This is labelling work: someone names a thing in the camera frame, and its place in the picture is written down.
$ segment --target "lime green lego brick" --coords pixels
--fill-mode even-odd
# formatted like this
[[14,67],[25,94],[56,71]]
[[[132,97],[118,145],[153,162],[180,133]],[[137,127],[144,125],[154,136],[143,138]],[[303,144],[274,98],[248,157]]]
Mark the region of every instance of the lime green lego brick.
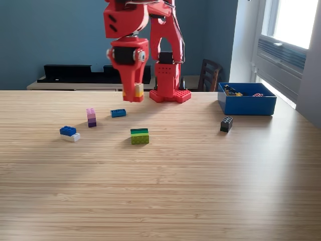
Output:
[[138,132],[138,133],[147,132],[148,133],[148,129],[131,129],[130,132],[131,133],[133,133],[133,132]]
[[132,137],[131,138],[132,145],[148,144],[148,143],[149,143],[149,136],[141,136],[141,137]]
[[137,134],[131,134],[131,137],[148,137],[148,133],[137,133]]

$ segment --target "white wall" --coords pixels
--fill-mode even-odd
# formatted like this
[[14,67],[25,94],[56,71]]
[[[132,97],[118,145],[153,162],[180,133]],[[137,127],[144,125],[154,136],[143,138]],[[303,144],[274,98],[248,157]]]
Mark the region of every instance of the white wall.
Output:
[[321,1],[316,11],[296,109],[321,128]]
[[236,15],[230,82],[250,82],[260,1],[239,0]]

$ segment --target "wooden chair back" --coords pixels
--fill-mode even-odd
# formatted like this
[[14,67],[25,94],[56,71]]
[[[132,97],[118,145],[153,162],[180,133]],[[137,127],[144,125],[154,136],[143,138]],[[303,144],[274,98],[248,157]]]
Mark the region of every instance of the wooden chair back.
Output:
[[209,92],[216,92],[218,89],[218,77],[221,70],[221,65],[209,59],[204,59],[198,91],[204,92],[204,85],[206,85],[206,89],[209,89]]

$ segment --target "lego brick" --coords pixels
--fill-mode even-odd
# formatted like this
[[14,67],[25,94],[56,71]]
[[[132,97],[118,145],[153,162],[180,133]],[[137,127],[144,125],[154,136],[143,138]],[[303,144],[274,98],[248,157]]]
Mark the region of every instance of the lego brick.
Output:
[[89,128],[96,127],[96,126],[97,126],[97,123],[96,123],[96,122],[88,123],[88,127],[89,127]]
[[232,117],[225,117],[221,122],[221,131],[222,132],[229,132],[233,125],[233,118]]
[[96,118],[93,118],[93,119],[88,119],[88,123],[96,123]]
[[65,135],[60,135],[62,139],[69,141],[69,142],[76,142],[80,139],[80,134],[76,133],[74,135],[72,135],[71,137],[69,136],[65,136]]
[[132,135],[134,134],[145,134],[148,135],[148,131],[141,131],[141,132],[131,132]]
[[148,137],[148,133],[137,133],[137,134],[131,134],[132,137]]
[[88,119],[96,118],[96,112],[95,112],[95,110],[93,108],[86,109],[86,112],[87,112],[87,118]]
[[71,137],[72,135],[76,134],[76,128],[68,127],[68,126],[62,127],[60,129],[60,134]]
[[148,133],[148,129],[131,129],[130,133]]
[[135,85],[135,97],[141,97],[144,95],[144,84],[136,83]]
[[[128,101],[127,96],[123,97],[124,101]],[[142,95],[141,97],[134,97],[134,101],[133,102],[137,102],[137,103],[141,103],[144,100],[144,95]]]
[[228,128],[221,127],[221,131],[222,131],[222,132],[226,132],[226,133],[228,133],[230,130],[229,130]]
[[149,136],[131,137],[132,145],[148,144],[148,143],[149,143]]
[[116,109],[116,110],[111,110],[110,111],[111,117],[121,117],[121,116],[126,116],[126,110],[125,109]]

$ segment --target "red robot arm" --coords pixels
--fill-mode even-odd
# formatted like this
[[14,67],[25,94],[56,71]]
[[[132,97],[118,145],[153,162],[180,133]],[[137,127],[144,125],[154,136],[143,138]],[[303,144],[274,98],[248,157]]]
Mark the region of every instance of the red robot arm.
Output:
[[[104,12],[107,38],[118,38],[111,42],[107,57],[120,73],[124,100],[143,100],[142,78],[149,57],[147,39],[137,36],[151,18],[151,56],[157,61],[155,75],[157,88],[149,96],[156,102],[177,101],[183,103],[191,98],[180,85],[181,64],[185,60],[185,44],[176,18],[175,0],[106,0]],[[166,38],[172,45],[172,53],[162,53],[160,43]]]

